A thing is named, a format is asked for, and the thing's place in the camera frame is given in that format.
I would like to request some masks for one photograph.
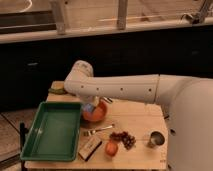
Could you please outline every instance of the orange bowl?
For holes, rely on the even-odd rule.
[[[105,102],[100,100],[92,113],[83,111],[83,118],[90,122],[98,122],[104,119],[106,113],[107,113],[107,105],[105,104]]]

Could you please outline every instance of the green tray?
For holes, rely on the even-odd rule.
[[[81,104],[42,102],[21,152],[21,160],[73,161],[76,157]]]

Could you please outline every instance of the wooden table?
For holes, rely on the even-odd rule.
[[[53,88],[63,87],[62,81],[55,81]],[[47,101],[79,101],[71,95],[49,94]],[[160,106],[113,99],[107,104],[108,112],[104,121],[100,123],[81,124],[78,149],[87,141],[88,137],[82,131],[91,128],[107,126],[114,123],[113,129],[97,133],[103,144],[95,151],[88,162],[77,155],[73,162],[32,162],[25,163],[26,168],[37,169],[165,169],[167,157],[167,127],[163,119]],[[136,146],[127,151],[122,143],[115,157],[105,155],[104,147],[112,132],[128,131],[136,138]],[[160,131],[165,136],[165,143],[157,148],[148,148],[149,135],[152,131]]]

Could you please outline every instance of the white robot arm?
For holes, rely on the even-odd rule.
[[[96,78],[89,63],[77,61],[64,88],[85,102],[103,96],[168,106],[169,168],[212,170],[213,80],[169,75]]]

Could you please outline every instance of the bunch of grapes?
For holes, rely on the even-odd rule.
[[[110,134],[110,138],[114,141],[122,141],[124,144],[124,147],[129,150],[131,149],[134,144],[136,143],[136,139],[134,136],[130,135],[128,132],[123,131],[121,133],[113,132]]]

